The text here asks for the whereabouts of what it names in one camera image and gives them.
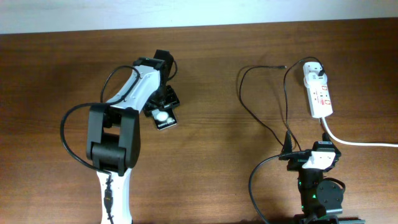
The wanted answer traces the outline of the black smartphone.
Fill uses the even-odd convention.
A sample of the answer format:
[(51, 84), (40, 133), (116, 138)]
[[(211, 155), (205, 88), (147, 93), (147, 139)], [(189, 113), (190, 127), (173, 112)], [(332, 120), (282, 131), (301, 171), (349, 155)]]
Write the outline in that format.
[(156, 128), (159, 131), (170, 128), (177, 124), (177, 119), (172, 108), (169, 108), (165, 111), (154, 110), (152, 111), (152, 117), (154, 119)]

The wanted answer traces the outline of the white power strip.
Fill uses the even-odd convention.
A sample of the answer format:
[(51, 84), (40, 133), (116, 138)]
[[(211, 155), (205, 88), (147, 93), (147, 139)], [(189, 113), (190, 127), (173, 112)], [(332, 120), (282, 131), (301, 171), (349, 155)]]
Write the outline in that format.
[(307, 88), (308, 102), (313, 118), (325, 118), (333, 113), (328, 85)]

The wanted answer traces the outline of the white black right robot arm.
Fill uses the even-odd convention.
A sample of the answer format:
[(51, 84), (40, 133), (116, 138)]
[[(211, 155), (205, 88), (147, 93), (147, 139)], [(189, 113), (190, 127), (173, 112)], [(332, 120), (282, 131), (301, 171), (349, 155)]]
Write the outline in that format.
[(285, 134), (282, 156), (287, 161), (287, 170), (298, 173), (297, 187), (300, 193), (302, 213), (293, 217), (298, 224), (346, 224), (365, 223), (360, 218), (340, 218), (343, 213), (345, 183), (325, 173), (332, 170), (341, 157), (341, 152), (329, 136), (322, 134), (311, 149), (294, 152), (291, 134)]

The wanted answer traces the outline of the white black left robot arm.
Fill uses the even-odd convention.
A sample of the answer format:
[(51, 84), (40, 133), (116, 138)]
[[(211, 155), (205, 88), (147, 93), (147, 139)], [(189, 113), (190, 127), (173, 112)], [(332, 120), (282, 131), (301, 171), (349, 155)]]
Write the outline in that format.
[(175, 126), (180, 102), (168, 81), (176, 66), (169, 54), (141, 57), (133, 72), (105, 106), (91, 106), (86, 156), (97, 168), (101, 186), (102, 223), (132, 223), (129, 184), (140, 149), (139, 115), (154, 119), (159, 130)]

